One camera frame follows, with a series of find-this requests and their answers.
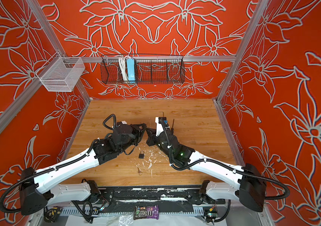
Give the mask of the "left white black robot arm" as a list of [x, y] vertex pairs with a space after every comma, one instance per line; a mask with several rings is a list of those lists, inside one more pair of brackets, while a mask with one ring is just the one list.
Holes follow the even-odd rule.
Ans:
[[[55, 165], [35, 170], [26, 168], [21, 173], [21, 179], [11, 185], [0, 197], [0, 211], [3, 213], [21, 213], [23, 216], [33, 214], [47, 205], [65, 202], [71, 190], [61, 188], [61, 182], [87, 170], [100, 166], [126, 153], [129, 147], [136, 147], [142, 141], [147, 125], [126, 124], [118, 122], [114, 114], [109, 115], [103, 126], [109, 130], [104, 138], [92, 141], [89, 148], [83, 152]], [[15, 188], [19, 189], [20, 208], [9, 209], [5, 206], [7, 195]]]

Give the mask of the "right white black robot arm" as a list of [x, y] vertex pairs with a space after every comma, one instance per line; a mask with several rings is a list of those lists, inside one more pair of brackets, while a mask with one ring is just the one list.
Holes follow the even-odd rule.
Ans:
[[225, 182], [204, 182], [201, 193], [212, 200], [238, 200], [244, 207], [262, 212], [266, 200], [282, 200], [290, 195], [289, 188], [278, 180], [261, 176], [255, 166], [233, 165], [207, 157], [178, 142], [173, 131], [158, 125], [146, 129], [148, 146], [157, 146], [177, 171], [194, 170]]

